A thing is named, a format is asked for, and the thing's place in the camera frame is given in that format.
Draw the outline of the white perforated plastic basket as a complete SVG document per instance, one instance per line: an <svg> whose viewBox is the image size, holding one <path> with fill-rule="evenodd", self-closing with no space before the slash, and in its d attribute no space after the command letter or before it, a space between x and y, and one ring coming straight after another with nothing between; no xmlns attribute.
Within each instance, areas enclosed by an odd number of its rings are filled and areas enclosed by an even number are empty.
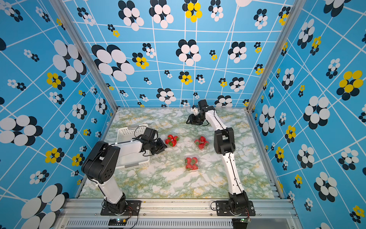
<svg viewBox="0 0 366 229"><path fill-rule="evenodd" d="M147 124L138 127L122 127L117 131L116 146L120 148L116 169L135 169L150 164L150 158L143 156L142 143L133 138L143 134Z"/></svg>

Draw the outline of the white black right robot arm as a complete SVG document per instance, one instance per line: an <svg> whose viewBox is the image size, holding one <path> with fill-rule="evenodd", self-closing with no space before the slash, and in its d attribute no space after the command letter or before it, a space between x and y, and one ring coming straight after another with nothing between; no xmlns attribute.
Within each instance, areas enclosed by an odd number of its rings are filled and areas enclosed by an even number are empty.
<svg viewBox="0 0 366 229"><path fill-rule="evenodd" d="M250 205L245 188L239 178L234 158L235 140L234 130L227 127L220 119L216 109L209 106L206 100L200 100L197 106L191 108L192 114L189 115L186 123L196 126L203 125L207 121L213 127L214 150L220 155L228 181L229 206L233 215L249 215Z"/></svg>

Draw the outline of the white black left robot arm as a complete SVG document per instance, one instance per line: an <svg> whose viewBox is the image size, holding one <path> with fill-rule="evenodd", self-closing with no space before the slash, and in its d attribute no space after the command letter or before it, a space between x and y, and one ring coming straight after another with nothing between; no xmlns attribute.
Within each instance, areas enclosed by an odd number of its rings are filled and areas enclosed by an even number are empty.
<svg viewBox="0 0 366 229"><path fill-rule="evenodd" d="M96 183L104 194L102 203L102 215L123 215L126 212L133 213L133 208L128 206L126 195L118 187L114 172L121 153L133 154L146 151L150 155L159 154L167 148L160 138L156 140L133 140L109 144L99 141L95 144L90 154L82 165L82 172L87 178Z"/></svg>

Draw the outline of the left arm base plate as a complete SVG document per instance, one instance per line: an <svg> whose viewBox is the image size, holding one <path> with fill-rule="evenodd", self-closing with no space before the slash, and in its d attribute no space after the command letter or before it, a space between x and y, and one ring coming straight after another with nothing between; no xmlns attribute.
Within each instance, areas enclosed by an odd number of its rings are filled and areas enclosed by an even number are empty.
<svg viewBox="0 0 366 229"><path fill-rule="evenodd" d="M102 202L102 216L138 216L142 201L140 200L120 200L112 204L107 200Z"/></svg>

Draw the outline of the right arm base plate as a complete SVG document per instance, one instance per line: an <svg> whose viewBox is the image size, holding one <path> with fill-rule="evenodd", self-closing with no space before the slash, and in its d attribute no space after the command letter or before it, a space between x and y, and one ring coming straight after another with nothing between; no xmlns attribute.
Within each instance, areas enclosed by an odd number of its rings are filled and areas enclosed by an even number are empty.
<svg viewBox="0 0 366 229"><path fill-rule="evenodd" d="M253 217L256 215L255 208L252 201L249 201L246 206L234 207L233 203L228 200L217 200L212 202L211 208L216 211L217 216L228 217Z"/></svg>

